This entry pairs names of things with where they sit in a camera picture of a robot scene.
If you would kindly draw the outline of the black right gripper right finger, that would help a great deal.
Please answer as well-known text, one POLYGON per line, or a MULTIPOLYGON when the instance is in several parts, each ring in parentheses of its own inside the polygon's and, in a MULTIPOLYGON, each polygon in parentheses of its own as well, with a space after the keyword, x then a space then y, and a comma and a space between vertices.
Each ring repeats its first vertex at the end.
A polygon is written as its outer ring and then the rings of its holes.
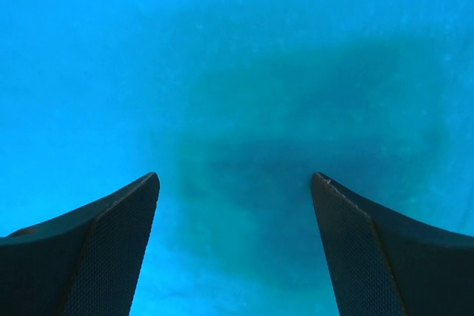
POLYGON ((318 172, 311 193, 340 315, 472 315, 473 238, 416 221, 318 172))

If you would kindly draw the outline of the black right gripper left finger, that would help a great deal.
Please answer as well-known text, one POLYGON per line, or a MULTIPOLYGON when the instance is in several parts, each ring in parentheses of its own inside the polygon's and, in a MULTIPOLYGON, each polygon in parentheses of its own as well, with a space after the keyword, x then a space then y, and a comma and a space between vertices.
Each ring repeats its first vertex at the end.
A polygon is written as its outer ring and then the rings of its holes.
POLYGON ((1 314, 128 315, 159 189, 151 172, 1 238, 1 314))

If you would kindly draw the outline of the teal blue t-shirt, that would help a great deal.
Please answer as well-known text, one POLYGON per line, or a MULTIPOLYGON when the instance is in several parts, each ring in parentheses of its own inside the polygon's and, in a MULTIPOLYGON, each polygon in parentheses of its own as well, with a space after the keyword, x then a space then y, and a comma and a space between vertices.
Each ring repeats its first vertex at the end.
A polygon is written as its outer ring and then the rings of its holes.
POLYGON ((1 233, 151 171, 133 315, 336 315, 314 172, 473 233, 473 0, 1 0, 1 233))

